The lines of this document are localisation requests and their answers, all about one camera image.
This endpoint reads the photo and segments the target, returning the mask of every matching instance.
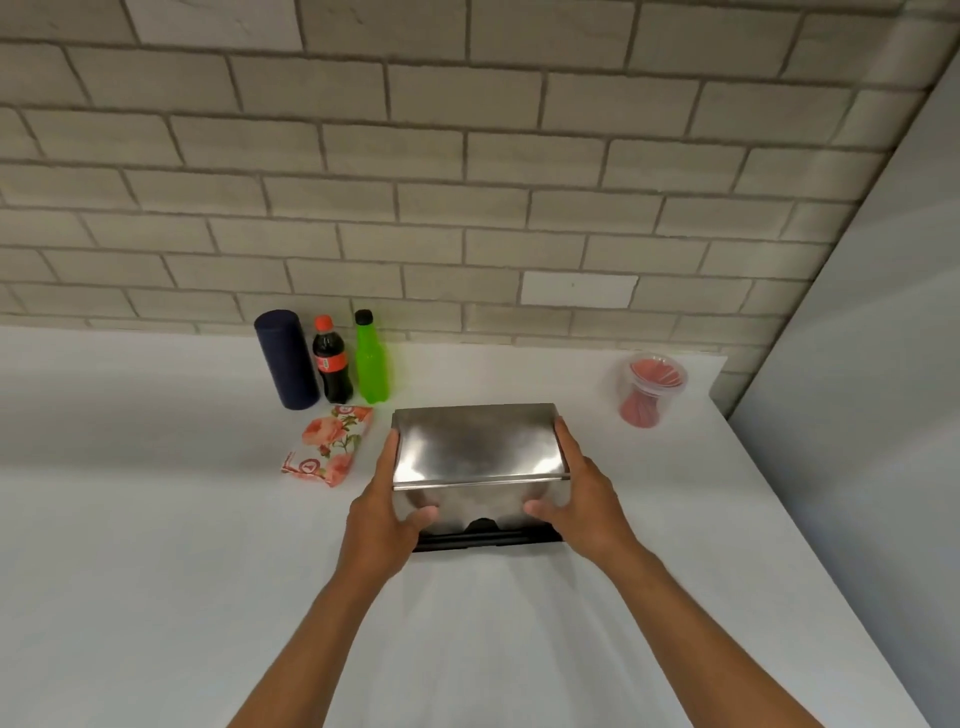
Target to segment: person's left arm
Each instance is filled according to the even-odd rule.
[[[373,480],[350,506],[336,571],[228,728],[323,725],[360,622],[383,585],[407,562],[420,530],[437,519],[434,506],[406,521],[397,519],[392,500],[396,443],[391,430]]]

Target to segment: floral packet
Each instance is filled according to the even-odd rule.
[[[329,417],[306,426],[300,445],[287,453],[280,471],[302,480],[321,480],[331,488],[340,485],[372,419],[372,407],[335,405]]]

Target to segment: human hand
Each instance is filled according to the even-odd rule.
[[[624,552],[642,546],[610,479],[580,452],[563,418],[557,418],[554,429],[570,468],[570,501],[557,506],[549,500],[528,500],[523,510],[550,523],[574,551],[607,571]]]
[[[439,509],[431,505],[414,511],[404,521],[396,517],[393,492],[398,441],[397,431],[390,430],[373,478],[350,504],[337,561],[337,574],[378,591],[407,563],[420,530],[439,514]]]

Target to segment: person's left hand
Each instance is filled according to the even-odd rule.
[[[364,492],[350,505],[347,531],[340,546],[337,573],[379,590],[400,571],[417,545],[420,530],[439,515],[437,506],[414,511],[404,521],[394,510],[394,463],[399,433],[390,430],[376,471]]]

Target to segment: gray wall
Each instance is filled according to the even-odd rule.
[[[960,715],[960,59],[732,417],[934,728]]]

